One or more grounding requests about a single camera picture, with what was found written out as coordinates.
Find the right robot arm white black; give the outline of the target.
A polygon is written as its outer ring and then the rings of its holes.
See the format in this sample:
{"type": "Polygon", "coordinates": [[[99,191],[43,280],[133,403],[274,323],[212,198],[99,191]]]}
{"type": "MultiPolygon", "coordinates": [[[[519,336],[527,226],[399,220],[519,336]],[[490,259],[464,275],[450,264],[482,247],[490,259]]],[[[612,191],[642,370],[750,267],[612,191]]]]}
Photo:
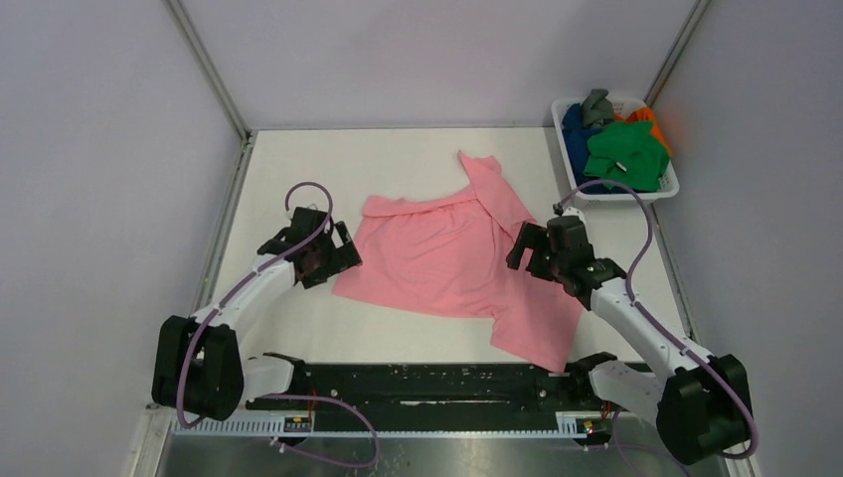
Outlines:
{"type": "Polygon", "coordinates": [[[591,393],[653,425],[677,461],[691,465],[713,455],[744,459],[758,449],[743,364],[733,355],[713,355],[656,319],[635,292],[631,271],[595,256],[575,211],[545,226],[523,223],[506,264],[560,284],[644,360],[646,373],[607,353],[583,363],[591,393]]]}

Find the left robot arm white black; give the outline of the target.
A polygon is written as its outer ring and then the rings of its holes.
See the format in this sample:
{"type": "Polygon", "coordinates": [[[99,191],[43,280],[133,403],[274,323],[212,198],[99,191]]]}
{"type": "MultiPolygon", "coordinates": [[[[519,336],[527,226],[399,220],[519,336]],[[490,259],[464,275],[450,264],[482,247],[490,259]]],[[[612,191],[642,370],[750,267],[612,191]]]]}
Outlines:
{"type": "Polygon", "coordinates": [[[257,249],[245,275],[219,301],[164,321],[153,402],[223,421],[249,401],[287,392],[298,367],[294,359],[275,352],[247,357],[241,351],[244,336],[282,294],[321,285],[361,262],[343,222],[324,211],[296,208],[290,224],[257,249]]]}

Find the pink t shirt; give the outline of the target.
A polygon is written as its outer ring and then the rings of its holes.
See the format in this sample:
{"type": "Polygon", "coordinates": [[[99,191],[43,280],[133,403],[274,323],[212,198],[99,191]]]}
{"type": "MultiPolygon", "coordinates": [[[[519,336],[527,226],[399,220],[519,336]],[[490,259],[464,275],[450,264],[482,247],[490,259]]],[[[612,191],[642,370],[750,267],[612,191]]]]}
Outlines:
{"type": "Polygon", "coordinates": [[[491,344],[554,373],[566,367],[584,312],[562,287],[507,266],[523,225],[535,223],[496,158],[459,153],[462,190],[413,202],[370,196],[353,241],[359,266],[337,296],[448,318],[490,318],[491,344]]]}

